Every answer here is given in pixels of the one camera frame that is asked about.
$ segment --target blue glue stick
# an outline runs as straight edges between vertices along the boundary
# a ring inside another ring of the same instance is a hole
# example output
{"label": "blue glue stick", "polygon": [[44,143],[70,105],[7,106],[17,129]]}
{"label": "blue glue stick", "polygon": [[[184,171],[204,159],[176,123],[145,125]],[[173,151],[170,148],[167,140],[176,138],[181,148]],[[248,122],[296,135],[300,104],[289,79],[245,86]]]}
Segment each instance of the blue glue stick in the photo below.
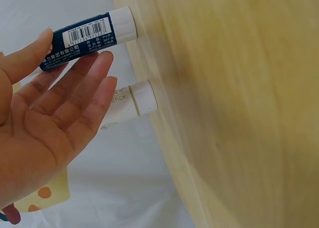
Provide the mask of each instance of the blue glue stick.
{"label": "blue glue stick", "polygon": [[80,21],[54,32],[52,51],[30,76],[136,38],[134,18],[129,7]]}

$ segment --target orange polka dot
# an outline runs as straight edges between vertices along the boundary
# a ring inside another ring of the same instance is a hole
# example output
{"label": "orange polka dot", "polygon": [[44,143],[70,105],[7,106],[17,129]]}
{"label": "orange polka dot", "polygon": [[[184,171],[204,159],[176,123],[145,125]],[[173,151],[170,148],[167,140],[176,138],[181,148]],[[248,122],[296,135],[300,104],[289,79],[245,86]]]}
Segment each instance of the orange polka dot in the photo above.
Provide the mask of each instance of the orange polka dot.
{"label": "orange polka dot", "polygon": [[52,195],[51,189],[49,187],[42,187],[38,190],[38,196],[40,196],[43,199],[50,198]]}
{"label": "orange polka dot", "polygon": [[29,206],[29,209],[28,209],[28,212],[35,212],[35,211],[38,211],[40,210],[40,208],[36,205],[31,205]]}

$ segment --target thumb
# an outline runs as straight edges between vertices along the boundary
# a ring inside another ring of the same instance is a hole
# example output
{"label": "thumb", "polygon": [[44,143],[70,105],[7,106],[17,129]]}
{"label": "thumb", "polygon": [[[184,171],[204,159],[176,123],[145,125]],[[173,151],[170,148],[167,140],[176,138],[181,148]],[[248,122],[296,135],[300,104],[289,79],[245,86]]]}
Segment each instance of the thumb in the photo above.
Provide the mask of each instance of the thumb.
{"label": "thumb", "polygon": [[31,74],[48,54],[53,39],[53,32],[47,28],[39,38],[24,49],[0,59],[0,69],[15,84]]}
{"label": "thumb", "polygon": [[16,225],[20,222],[21,215],[18,209],[14,207],[14,204],[11,204],[6,208],[3,208],[3,212],[7,217],[8,221],[11,222],[11,224]]}

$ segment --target finger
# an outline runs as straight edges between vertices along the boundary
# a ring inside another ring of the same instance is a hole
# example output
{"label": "finger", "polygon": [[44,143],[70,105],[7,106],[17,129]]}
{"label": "finger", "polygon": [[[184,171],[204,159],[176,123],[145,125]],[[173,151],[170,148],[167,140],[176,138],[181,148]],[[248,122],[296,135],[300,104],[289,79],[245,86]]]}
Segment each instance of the finger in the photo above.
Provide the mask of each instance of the finger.
{"label": "finger", "polygon": [[31,74],[42,63],[50,50],[52,39],[53,32],[48,28],[35,42],[0,60],[0,69],[6,73],[12,84]]}
{"label": "finger", "polygon": [[75,151],[74,157],[77,156],[96,135],[110,107],[116,85],[117,78],[104,78],[85,112],[67,129],[66,134]]}
{"label": "finger", "polygon": [[81,57],[72,68],[32,107],[33,110],[51,116],[79,86],[98,57],[98,53]]}
{"label": "finger", "polygon": [[21,97],[26,105],[30,107],[38,98],[40,98],[61,75],[67,64],[61,65],[54,70],[42,72],[31,82],[21,87],[14,96]]}
{"label": "finger", "polygon": [[54,112],[52,120],[60,129],[67,129],[82,115],[100,83],[107,76],[112,62],[111,52],[101,53],[76,91]]}
{"label": "finger", "polygon": [[21,215],[17,208],[14,207],[14,204],[11,204],[6,208],[3,208],[3,212],[7,217],[8,221],[11,222],[13,225],[16,225],[20,222]]}

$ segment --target label sticker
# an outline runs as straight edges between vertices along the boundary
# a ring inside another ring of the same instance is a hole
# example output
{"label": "label sticker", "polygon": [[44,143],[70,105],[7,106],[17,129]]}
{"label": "label sticker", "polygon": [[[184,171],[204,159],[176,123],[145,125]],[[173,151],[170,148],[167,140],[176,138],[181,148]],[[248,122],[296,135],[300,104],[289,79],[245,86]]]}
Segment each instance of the label sticker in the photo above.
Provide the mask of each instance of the label sticker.
{"label": "label sticker", "polygon": [[48,71],[116,44],[114,28],[107,12],[55,31],[52,51],[40,64],[40,68]]}
{"label": "label sticker", "polygon": [[103,18],[64,32],[62,34],[64,47],[68,48],[111,32],[108,18]]}

